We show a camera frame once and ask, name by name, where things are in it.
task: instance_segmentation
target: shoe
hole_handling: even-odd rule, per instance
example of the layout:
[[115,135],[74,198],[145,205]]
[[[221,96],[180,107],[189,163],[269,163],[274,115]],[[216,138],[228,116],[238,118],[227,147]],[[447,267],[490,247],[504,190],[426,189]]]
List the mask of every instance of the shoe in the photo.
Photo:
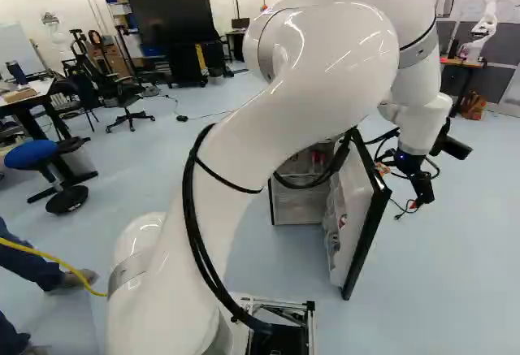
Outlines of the shoe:
[[46,347],[40,347],[29,343],[27,348],[20,355],[49,355]]
[[[96,274],[94,271],[83,269],[80,270],[81,274],[87,279],[89,284],[94,284],[96,280],[98,280],[99,275]],[[72,272],[68,271],[64,273],[62,281],[50,290],[49,292],[46,292],[45,294],[48,294],[50,296],[63,294],[65,292],[69,292],[71,290],[78,290],[82,289],[85,286],[83,285],[83,282],[80,281],[80,279],[73,274]]]

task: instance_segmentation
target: tv screen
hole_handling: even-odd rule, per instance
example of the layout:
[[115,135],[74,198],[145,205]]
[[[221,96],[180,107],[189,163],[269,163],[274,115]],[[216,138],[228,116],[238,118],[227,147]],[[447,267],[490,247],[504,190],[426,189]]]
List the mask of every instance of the tv screen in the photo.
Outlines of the tv screen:
[[143,43],[152,47],[214,41],[210,0],[128,0]]

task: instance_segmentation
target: person's leg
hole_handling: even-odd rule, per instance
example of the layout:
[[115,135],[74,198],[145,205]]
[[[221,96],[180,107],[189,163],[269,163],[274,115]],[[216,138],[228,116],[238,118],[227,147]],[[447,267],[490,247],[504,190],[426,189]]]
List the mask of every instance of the person's leg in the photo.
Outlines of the person's leg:
[[28,333],[18,333],[6,316],[0,312],[0,353],[2,355],[20,355],[28,346]]
[[[0,217],[0,237],[20,245],[31,245],[11,234]],[[36,283],[44,292],[56,288],[63,281],[64,273],[58,263],[47,262],[44,258],[17,249],[0,245],[0,266],[22,278]]]

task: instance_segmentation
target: stool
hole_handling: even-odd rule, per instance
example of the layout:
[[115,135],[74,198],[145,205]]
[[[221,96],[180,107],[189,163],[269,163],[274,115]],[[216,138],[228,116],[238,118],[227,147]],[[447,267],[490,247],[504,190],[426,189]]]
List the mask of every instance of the stool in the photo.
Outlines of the stool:
[[52,214],[68,213],[80,208],[89,195],[89,189],[86,186],[62,188],[48,167],[58,153],[59,147],[55,142],[34,140],[12,149],[4,158],[6,167],[39,171],[53,185],[56,194],[45,205],[45,209]]

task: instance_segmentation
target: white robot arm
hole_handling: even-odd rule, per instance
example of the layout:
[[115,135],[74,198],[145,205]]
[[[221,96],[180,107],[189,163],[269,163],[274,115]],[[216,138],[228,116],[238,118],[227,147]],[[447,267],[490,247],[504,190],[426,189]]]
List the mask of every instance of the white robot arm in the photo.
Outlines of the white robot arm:
[[[347,131],[382,102],[401,126],[401,154],[420,166],[451,106],[439,94],[435,20],[433,0],[283,0],[250,25],[247,63],[269,85],[215,125],[188,161],[197,155],[190,198],[216,274],[253,198],[244,191],[262,189],[285,159]],[[200,355],[222,327],[187,237],[185,188],[162,224],[138,220],[116,245],[110,355]],[[220,353],[232,348],[222,344]]]
[[504,0],[484,0],[486,3],[484,15],[473,29],[471,29],[471,35],[478,39],[464,44],[459,52],[459,57],[465,58],[470,63],[477,63],[479,61],[482,48],[496,33],[496,28],[498,27],[496,9],[500,1]]

